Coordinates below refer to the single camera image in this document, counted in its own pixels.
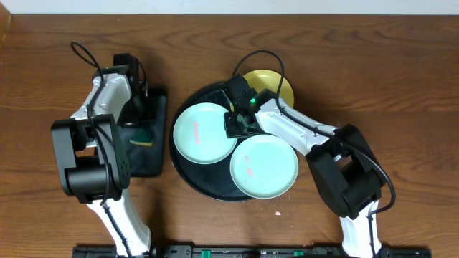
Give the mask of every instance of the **black base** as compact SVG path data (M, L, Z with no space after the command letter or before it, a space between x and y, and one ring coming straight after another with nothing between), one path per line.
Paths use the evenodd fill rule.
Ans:
M290 258L323 257L347 258L340 247L311 248L256 248L256 247L191 247L187 245L167 246L164 254L145 254L136 258ZM115 247L74 247L72 258L117 257ZM427 249L394 249L383 247L378 258L432 258Z
M123 146L131 165L131 177L159 176L163 167L164 131L166 128L166 91L150 89L145 99L146 112L154 112L154 119L145 122L137 128L123 128L118 126ZM153 132L154 142L151 147L132 144L129 140L139 127L147 127Z

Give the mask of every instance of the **black tray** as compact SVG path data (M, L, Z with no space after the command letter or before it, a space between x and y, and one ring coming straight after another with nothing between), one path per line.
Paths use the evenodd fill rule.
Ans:
M174 143L175 122L180 114L190 106L198 103L210 102L230 110L230 102L224 95L223 88L223 82L214 83L200 89L188 98L188 100L185 100L172 121L171 132L169 133L169 150L171 152L172 162L179 172L179 175L194 190L205 196L221 201L246 201L250 200L252 197L238 189L230 174L230 161L234 150L219 162L202 165L191 162L183 157L180 152L178 152ZM238 139L236 147L244 140L245 139L242 138Z

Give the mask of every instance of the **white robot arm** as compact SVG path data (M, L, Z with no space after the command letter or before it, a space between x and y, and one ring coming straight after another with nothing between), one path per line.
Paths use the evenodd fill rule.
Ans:
M99 75L94 76L93 89L81 108L70 119L55 121L51 132L64 192L76 196L80 203L87 204L100 217L116 243L119 256L135 257L148 254L151 232L140 220L129 196L130 166L117 125L132 122L129 119L133 113L142 112L142 105L135 103L139 101L135 99L139 86L138 74L135 75L138 68L133 62L136 59L130 55L120 58L126 63L103 70L105 85L93 108L94 123L103 135L100 139L108 157L110 178L107 178L104 160L100 157L102 150L95 140L96 132L91 131L87 117L88 104L101 87ZM132 83L134 78L130 77L135 77L137 83ZM123 116L126 112L129 112L129 118ZM86 148L96 148L97 151L93 156L75 155L75 151ZM110 190L101 206L107 183Z
M269 133L303 154L322 199L340 216L344 251L352 257L373 257L373 252L381 249L381 242L377 238L375 215L372 215L371 223L368 215L370 211L377 210L381 187L385 182L358 153L325 136L334 136L337 132L340 138L359 143L360 148L373 156L361 133L351 125L338 130L334 126L319 123L289 107L282 98L278 99L278 105L274 92L264 90L257 93L240 75L235 75L227 82L226 94L235 107L233 112L225 114L227 136L233 138ZM345 171L341 171L336 164L342 155L351 155L353 160Z

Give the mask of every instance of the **wood grain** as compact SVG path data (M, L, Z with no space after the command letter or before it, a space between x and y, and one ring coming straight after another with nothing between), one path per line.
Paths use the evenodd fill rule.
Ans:
M459 17L15 15L0 53L0 253L69 257L76 244L113 243L99 218L64 195L49 128L69 117L91 88L93 68L130 52L150 83L169 87L168 134L180 104L227 79L255 49L285 62L295 108L324 123L359 127L397 189L378 215L379 238L459 252ZM251 57L241 72L278 70ZM192 190L166 147L159 178L130 192L160 242L310 245L341 241L339 220L320 199L304 159L298 180L271 200L214 201ZM384 189L382 204L389 200Z

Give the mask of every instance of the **black cable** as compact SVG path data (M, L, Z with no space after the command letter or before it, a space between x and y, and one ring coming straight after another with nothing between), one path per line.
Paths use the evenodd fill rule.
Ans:
M254 55L254 54L257 54L257 53L267 53L267 54L271 54L272 56L274 56L278 61L279 61L279 64L280 64L280 68L281 68L281 73L280 73L280 80L279 80L279 86L278 86L278 90L276 92L276 98L275 98L275 104L278 106L278 109L279 111L284 114L287 118L290 118L293 122L299 124L299 125L302 125L304 128L307 128L311 131L313 131L314 133L316 134L319 134L319 135L322 135L322 136L325 136L327 138L330 138L331 140L334 140L336 142L338 142L339 144L341 144L342 146L345 146L347 148L350 148L353 152L357 152L359 153L360 155L362 155L365 159L367 159L368 161L370 161L373 165L373 167L377 170L378 174L384 178L384 180L387 182L387 185L390 189L390 193L391 193L391 199L390 199L390 202L389 204L387 204L386 206L380 208L380 209L377 209L377 210L374 210L374 211L370 211L368 213L368 220L369 220L369 225L370 225L370 245L372 246L372 252L373 252L373 257L376 256L375 254L375 251L374 251L374 244L373 244L373 228L372 228L372 215L374 214L378 214L380 212L383 212L383 211L386 211L390 208L392 208L394 206L394 203L395 203L395 197L396 197L396 193L395 193L395 188L394 188L394 185L392 184L392 181L390 180L390 177L386 174L386 172L384 172L384 170L375 162L373 161L372 158L370 158L364 151L360 150L360 148L346 142L345 140L343 139L340 139L338 138L337 136L335 135L332 135L332 134L329 134L327 132L323 132L321 130L319 130L316 126L313 126L313 125L309 125L307 123L304 123L303 121L300 121L299 119L297 119L294 115L291 115L289 114L288 112L285 111L285 108L284 107L281 107L280 106L280 103L279 103L279 99L280 99L280 89L282 87L282 83L283 83L283 80L284 80L284 75L285 75L285 67L284 67L284 64L282 62L282 59L276 55L276 53L274 52L271 52L269 50L257 50L257 51L254 51L254 52L251 52L249 53L248 55L246 55L244 58L242 58L239 63L237 63L236 65L236 68L235 70L233 71L232 75L236 75L236 72L237 70L239 69L239 66L250 56Z
M76 49L75 49L75 45L78 46L80 49L82 49L87 55L88 57L93 61L89 61L88 59L84 58ZM106 185L105 185L105 193L103 195L103 199L102 201L100 202L100 205L103 207L105 213L107 214L108 218L110 219L110 222L113 226L113 228L115 229L116 233L118 234L118 236L121 238L121 241L123 243L123 246L124 248L126 248L126 253L128 254L128 258L131 258L132 257L132 254L131 254L131 250L129 249L129 246L128 246L128 242L126 240L126 238L123 236L123 233L121 232L120 228L118 227L118 225L116 224L116 221L115 219L113 218L111 212L110 212L110 208L108 208L108 206L106 205L106 201L108 199L108 193L110 192L110 164L108 163L108 157L107 157L107 153L105 152L105 148L103 146L103 143L102 143L102 139L100 138L99 136L99 132L101 134L103 134L103 136L105 138L107 138L107 140L113 144L113 140L110 139L110 137L108 137L108 134L102 130L102 128L99 126L99 125L95 125L94 124L94 121L93 121L93 109L94 109L94 104L95 104L95 101L97 100L97 98L99 97L99 94L102 92L102 89L105 87L105 80L103 78L103 73L102 73L102 69L100 68L100 65L98 64L98 62L95 60L94 56L91 55L91 53L84 47L82 46L80 43L78 42L71 42L70 43L70 47L72 47L72 50L73 52L78 56L80 57L81 59L83 59L85 62L87 62L88 64L94 66L95 68L97 68L98 70L98 74L100 75L100 85L99 85L99 88L95 91L93 97L91 98L91 100L89 101L89 103L87 104L87 120L89 121L89 124L90 124L90 127L91 127L91 130L94 132L94 136L95 136L95 140L96 140L96 143L98 144L98 147L100 149L100 154L102 155L102 158L103 158L103 162L104 162L104 165L105 165L105 174L106 174Z
M126 248L126 253L128 254L128 258L132 258L132 254L128 246L128 240L123 236L123 232L121 232L120 228L116 224L116 221L113 218L112 213L110 212L110 208L108 208L107 204L104 204L102 207L105 213L107 214L108 219L110 219L110 222L113 228L115 229L116 234L118 234L118 236L121 238L121 242L123 243L124 248Z
M137 63L142 68L142 72L143 72L143 81L142 81L142 85L141 85L141 88L140 88L140 90L143 90L143 88L146 85L146 72L145 72L145 68L143 68L143 64L141 62L139 62L139 61L137 61Z
M95 127L98 129L100 133L102 133L103 137L105 137L105 139L107 139L110 142L110 144L113 146L112 138L108 136L107 132L105 132L99 125L95 125Z
M84 58L76 49L75 49L75 45L78 46L80 49L82 49L87 55L88 57L93 61L89 61L88 59ZM83 61L87 62L88 64L94 66L97 70L98 70L98 74L100 75L100 84L99 84L99 88L95 91L93 97L91 98L91 100L89 101L89 103L87 104L86 108L87 108L87 120L89 122L89 125L90 125L90 128L91 130L94 132L94 136L95 136L95 141L96 143L98 144L99 146L99 149L100 149L100 154L102 155L102 158L103 158L103 162L104 162L104 166L105 166L105 177L106 177L106 184L105 184L105 193L103 195L103 199L102 201L100 202L100 205L103 205L105 204L105 202L107 201L108 199L108 193L110 192L110 164L108 163L108 157L107 157L107 153L105 152L105 148L103 146L103 143L102 143L102 139L100 138L99 136L99 133L97 132L96 128L95 128L95 125L94 125L94 121L93 121L93 109L94 109L94 104L95 104L95 101L97 100L97 98L99 97L99 94L102 92L102 89L105 87L105 80L103 78L103 73L102 73L102 69L100 68L100 65L98 64L97 60L94 58L94 56L84 47L82 46L80 43L78 42L70 42L70 47L72 47L72 50L73 52L78 56L80 57L81 59L83 59Z

